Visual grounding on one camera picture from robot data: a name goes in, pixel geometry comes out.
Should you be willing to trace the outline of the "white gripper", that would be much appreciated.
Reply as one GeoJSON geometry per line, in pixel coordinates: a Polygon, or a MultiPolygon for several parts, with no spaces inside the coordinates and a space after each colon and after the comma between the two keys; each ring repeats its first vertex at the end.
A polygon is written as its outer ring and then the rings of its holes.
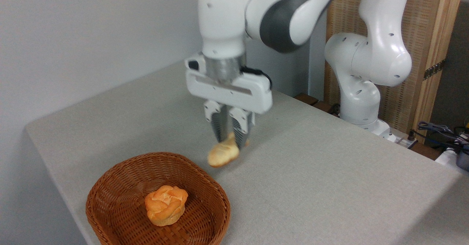
{"type": "Polygon", "coordinates": [[[206,99],[205,118],[217,141],[222,142],[228,137],[229,114],[236,145],[240,150],[244,148],[255,125],[255,113],[264,114],[273,105],[270,80],[262,74],[242,73],[230,83],[216,82],[207,76],[206,60],[200,54],[185,59],[184,64],[187,88],[192,95],[206,99]],[[226,105],[235,108],[228,112],[226,105]]]}

